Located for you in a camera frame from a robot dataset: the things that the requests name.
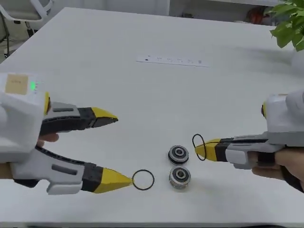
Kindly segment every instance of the ball bearing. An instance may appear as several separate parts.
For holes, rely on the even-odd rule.
[[[183,146],[175,145],[168,152],[169,160],[175,165],[185,164],[189,159],[189,152]]]
[[[191,180],[189,170],[182,166],[175,166],[170,170],[169,182],[176,189],[184,189]]]

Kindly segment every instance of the metal ring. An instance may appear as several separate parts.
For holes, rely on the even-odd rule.
[[[141,188],[139,188],[139,187],[134,183],[134,177],[135,177],[135,175],[138,174],[139,172],[147,172],[147,173],[151,174],[151,176],[152,176],[152,178],[153,178],[153,181],[152,181],[152,184],[151,184],[149,187],[144,188],[144,189],[141,189]],[[136,171],[136,172],[133,174],[133,176],[132,176],[132,184],[133,184],[133,186],[134,186],[135,188],[137,188],[138,190],[141,190],[141,191],[146,191],[146,190],[149,190],[150,188],[152,188],[152,186],[154,185],[154,182],[155,182],[155,177],[154,177],[153,173],[151,173],[149,170],[138,170],[138,171]]]
[[[205,144],[204,138],[203,138],[203,136],[201,136],[200,134],[195,134],[195,135],[192,137],[192,144],[193,144],[194,148],[196,148],[195,143],[194,143],[194,138],[195,138],[195,136],[199,136],[199,137],[201,138],[201,140],[203,141],[204,151],[205,151],[205,156],[204,156],[203,159],[200,158],[200,156],[199,156],[198,154],[196,154],[196,156],[197,156],[201,161],[205,161],[206,158],[207,158],[207,150],[206,150],[206,144]]]

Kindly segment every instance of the green led light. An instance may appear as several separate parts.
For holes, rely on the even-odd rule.
[[[35,90],[36,89],[36,83],[35,82],[30,82],[30,89]]]

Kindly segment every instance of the green plant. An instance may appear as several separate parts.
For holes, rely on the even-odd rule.
[[[296,51],[304,49],[304,0],[287,0],[276,5],[268,13],[277,16],[287,16],[288,20],[281,22],[274,30],[272,36],[276,37],[277,45],[285,47],[292,42]]]

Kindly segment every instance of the table surface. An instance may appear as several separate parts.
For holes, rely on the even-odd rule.
[[[231,164],[199,161],[191,138],[205,140],[266,130],[260,114],[272,93],[301,89],[271,27],[199,19],[65,8],[0,65],[0,72],[40,74],[52,100],[98,106],[119,122],[63,133],[46,148],[132,176],[155,175],[149,191],[134,187],[95,195],[49,196],[1,181],[0,221],[73,226],[304,225],[304,195],[283,181],[254,176]],[[139,63],[140,55],[202,59],[210,67]],[[185,191],[168,182],[171,146],[190,151]],[[141,181],[150,181],[148,176]]]

